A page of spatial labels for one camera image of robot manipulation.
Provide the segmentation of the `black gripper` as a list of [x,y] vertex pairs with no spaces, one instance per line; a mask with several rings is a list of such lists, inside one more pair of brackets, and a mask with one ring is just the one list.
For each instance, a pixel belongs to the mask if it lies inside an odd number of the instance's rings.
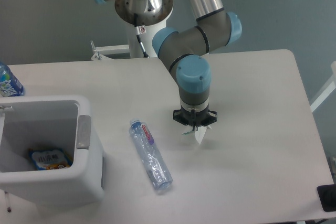
[[184,108],[173,111],[173,120],[183,125],[208,126],[217,122],[218,113],[208,110],[208,106],[200,112],[189,112]]

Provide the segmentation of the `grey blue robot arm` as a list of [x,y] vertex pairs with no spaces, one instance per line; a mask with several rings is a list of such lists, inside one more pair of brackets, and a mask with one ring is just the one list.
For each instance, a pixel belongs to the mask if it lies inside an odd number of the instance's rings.
[[222,0],[190,0],[196,25],[178,32],[166,25],[173,0],[113,1],[129,27],[131,57],[159,58],[176,82],[181,107],[173,112],[173,119],[193,130],[215,123],[217,112],[209,109],[211,70],[204,55],[240,38],[242,25],[237,15],[225,11]]

